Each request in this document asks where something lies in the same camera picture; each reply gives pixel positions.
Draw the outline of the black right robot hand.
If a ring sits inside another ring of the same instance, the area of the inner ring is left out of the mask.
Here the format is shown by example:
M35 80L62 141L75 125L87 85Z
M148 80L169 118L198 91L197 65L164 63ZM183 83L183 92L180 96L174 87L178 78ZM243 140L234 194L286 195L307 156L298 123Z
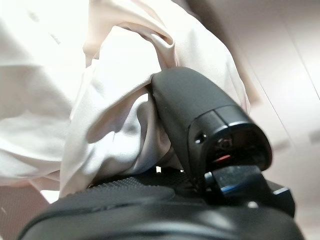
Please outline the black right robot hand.
M264 132L202 74L156 73L152 95L183 167L117 178L53 203L21 240L301 240L291 191L263 176Z

